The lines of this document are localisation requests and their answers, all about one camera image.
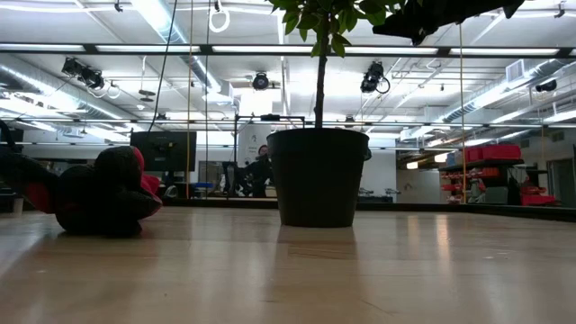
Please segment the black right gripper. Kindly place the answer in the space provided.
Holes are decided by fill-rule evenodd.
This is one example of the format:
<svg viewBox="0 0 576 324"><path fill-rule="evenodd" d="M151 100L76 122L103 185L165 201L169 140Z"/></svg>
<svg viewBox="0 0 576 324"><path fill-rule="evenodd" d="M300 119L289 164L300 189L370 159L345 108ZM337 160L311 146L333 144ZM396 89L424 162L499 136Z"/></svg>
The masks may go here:
<svg viewBox="0 0 576 324"><path fill-rule="evenodd" d="M413 46L419 46L427 36L440 27L460 24L467 18L502 10L510 18L525 0L422 0L422 7L405 7L387 17L384 24L374 26L373 34L410 39Z"/></svg>

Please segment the red black gardening glove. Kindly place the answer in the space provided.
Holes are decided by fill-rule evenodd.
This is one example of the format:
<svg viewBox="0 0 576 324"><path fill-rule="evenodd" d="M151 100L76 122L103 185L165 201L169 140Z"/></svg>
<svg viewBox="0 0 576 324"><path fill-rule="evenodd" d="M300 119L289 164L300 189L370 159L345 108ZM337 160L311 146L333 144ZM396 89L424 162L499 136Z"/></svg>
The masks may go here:
<svg viewBox="0 0 576 324"><path fill-rule="evenodd" d="M144 168L144 157L132 146L105 149L92 165L72 166L61 175L0 147L0 179L75 235L140 234L140 220L163 205L157 196L159 179L146 175Z"/></svg>

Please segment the storage rack with red bins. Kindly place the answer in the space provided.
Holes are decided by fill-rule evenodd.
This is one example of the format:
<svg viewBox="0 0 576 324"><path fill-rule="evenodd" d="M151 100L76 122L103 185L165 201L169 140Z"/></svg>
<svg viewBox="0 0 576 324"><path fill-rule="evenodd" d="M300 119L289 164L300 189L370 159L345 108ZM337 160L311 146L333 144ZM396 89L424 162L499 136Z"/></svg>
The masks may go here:
<svg viewBox="0 0 576 324"><path fill-rule="evenodd" d="M525 163L518 145L480 145L446 155L440 189L449 204L558 206L540 185L542 173Z"/></svg>

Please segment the green plant in black pot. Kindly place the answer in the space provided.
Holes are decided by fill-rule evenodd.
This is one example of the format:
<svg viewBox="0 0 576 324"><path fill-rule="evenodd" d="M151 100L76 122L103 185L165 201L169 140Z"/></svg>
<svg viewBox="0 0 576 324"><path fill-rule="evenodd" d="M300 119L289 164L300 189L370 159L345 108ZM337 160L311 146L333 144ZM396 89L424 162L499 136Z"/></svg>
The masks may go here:
<svg viewBox="0 0 576 324"><path fill-rule="evenodd" d="M367 135L323 125L325 75L330 53L343 58L345 32L358 20L372 25L403 10L409 0L266 0L282 9L287 33L315 32L311 56L318 59L314 124L267 137L281 223L301 228L352 225L363 166L371 156Z"/></svg>

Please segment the person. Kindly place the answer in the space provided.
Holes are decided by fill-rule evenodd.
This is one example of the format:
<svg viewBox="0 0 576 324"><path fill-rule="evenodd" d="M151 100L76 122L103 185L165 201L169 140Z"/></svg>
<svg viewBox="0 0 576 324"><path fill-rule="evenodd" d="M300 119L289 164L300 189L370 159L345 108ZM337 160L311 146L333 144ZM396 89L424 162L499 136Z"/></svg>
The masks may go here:
<svg viewBox="0 0 576 324"><path fill-rule="evenodd" d="M274 179L267 145L259 147L256 159L245 167L245 172L251 177L252 195L266 198L266 182Z"/></svg>

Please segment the black monitor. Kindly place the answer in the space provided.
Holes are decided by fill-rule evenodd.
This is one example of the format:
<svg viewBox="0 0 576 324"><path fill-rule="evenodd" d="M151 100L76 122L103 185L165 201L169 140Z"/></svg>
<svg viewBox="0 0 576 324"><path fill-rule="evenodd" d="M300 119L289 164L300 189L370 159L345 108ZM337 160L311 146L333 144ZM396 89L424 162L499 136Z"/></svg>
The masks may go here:
<svg viewBox="0 0 576 324"><path fill-rule="evenodd" d="M184 172L195 170L195 131L133 132L130 144L144 158L146 171Z"/></svg>

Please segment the silver ventilation duct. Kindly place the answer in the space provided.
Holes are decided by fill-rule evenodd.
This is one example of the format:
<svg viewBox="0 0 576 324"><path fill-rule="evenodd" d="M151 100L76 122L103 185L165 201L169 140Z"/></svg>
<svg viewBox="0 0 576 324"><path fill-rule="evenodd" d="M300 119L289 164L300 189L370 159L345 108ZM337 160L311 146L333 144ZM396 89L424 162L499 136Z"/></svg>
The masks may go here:
<svg viewBox="0 0 576 324"><path fill-rule="evenodd" d="M453 122L524 88L557 77L574 66L576 58L519 59L505 68L505 76L465 95L458 103L449 106L436 121Z"/></svg>

